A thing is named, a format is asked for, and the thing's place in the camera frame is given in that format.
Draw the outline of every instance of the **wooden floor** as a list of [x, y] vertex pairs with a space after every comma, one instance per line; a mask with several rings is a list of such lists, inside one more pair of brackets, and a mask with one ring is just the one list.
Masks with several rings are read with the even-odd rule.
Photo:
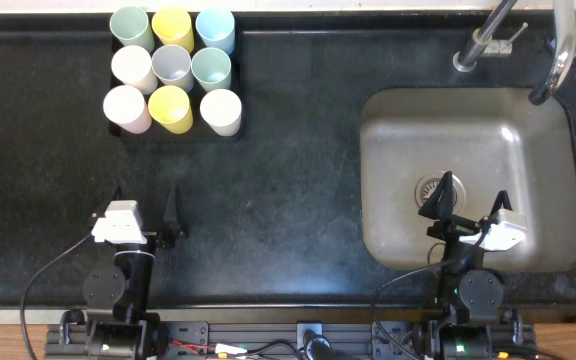
[[[576, 360], [576, 324], [538, 324], [535, 326], [540, 349], [564, 359]], [[21, 338], [19, 325], [0, 325], [0, 360], [29, 359]], [[28, 326], [31, 343], [43, 359], [45, 325]]]

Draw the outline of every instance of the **sink basin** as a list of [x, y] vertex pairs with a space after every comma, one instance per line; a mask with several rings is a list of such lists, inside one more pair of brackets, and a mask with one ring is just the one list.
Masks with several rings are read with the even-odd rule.
[[[455, 213], [488, 215], [507, 190], [526, 216], [526, 240], [485, 255], [507, 271], [562, 271], [576, 264], [576, 166], [566, 112], [528, 89], [394, 89], [361, 114], [364, 242], [394, 269], [427, 265], [432, 221], [417, 215], [445, 171], [455, 176]], [[441, 260], [436, 247], [431, 262]]]

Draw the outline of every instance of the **chrome faucet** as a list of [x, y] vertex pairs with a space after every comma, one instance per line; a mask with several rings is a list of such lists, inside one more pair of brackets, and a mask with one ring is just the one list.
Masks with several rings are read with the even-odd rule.
[[[456, 53], [453, 57], [453, 64], [457, 70], [470, 72], [475, 69], [477, 59], [484, 54], [486, 48], [491, 44], [493, 33], [516, 2], [517, 0], [502, 0], [490, 14], [484, 25], [472, 33], [466, 48]], [[574, 2], [573, 0], [553, 0], [552, 5], [555, 16], [557, 47], [555, 48], [555, 56], [548, 76], [530, 92], [530, 102], [535, 105], [543, 104], [557, 91], [563, 83], [566, 74], [568, 74], [572, 60], [575, 57], [576, 22]]]

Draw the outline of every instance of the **drain strainer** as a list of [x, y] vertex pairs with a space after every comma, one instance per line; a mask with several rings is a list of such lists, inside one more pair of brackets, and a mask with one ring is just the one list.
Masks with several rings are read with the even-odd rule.
[[[417, 200], [417, 205], [421, 207], [437, 189], [437, 185], [441, 181], [441, 177], [444, 175], [445, 171], [435, 171], [430, 173], [419, 180], [417, 183], [417, 188], [415, 189], [415, 200]], [[466, 189], [461, 183], [458, 177], [454, 174], [452, 175], [452, 188], [453, 191], [453, 214], [456, 214], [461, 210], [461, 208], [466, 203]]]

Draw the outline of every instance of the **cup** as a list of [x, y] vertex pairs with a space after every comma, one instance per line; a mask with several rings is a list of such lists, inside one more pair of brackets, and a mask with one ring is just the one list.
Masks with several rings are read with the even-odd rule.
[[226, 54], [235, 50], [235, 17], [226, 9], [207, 9], [195, 21], [197, 32], [204, 44], [216, 47]]
[[176, 86], [162, 86], [148, 100], [150, 115], [174, 134], [192, 127], [192, 110], [188, 94]]
[[125, 7], [110, 17], [110, 31], [122, 44], [137, 45], [152, 52], [155, 39], [148, 22], [148, 14], [138, 7]]
[[195, 48], [192, 21], [180, 7], [163, 8], [152, 18], [152, 28], [164, 45], [179, 45], [191, 53]]
[[129, 85], [120, 85], [108, 92], [104, 98], [104, 114], [133, 134], [145, 132], [152, 124], [143, 94]]
[[112, 57], [110, 68], [119, 81], [136, 87], [144, 95], [151, 94], [157, 88], [150, 54], [140, 46], [130, 45], [119, 49]]
[[179, 45], [165, 45], [152, 55], [152, 71], [166, 85], [192, 90], [195, 80], [190, 71], [190, 54]]
[[206, 94], [199, 105], [199, 112], [221, 136], [232, 136], [241, 127], [241, 100], [230, 90], [217, 89]]
[[206, 92], [230, 88], [230, 58], [223, 50], [217, 48], [199, 50], [192, 58], [191, 68], [195, 79]]

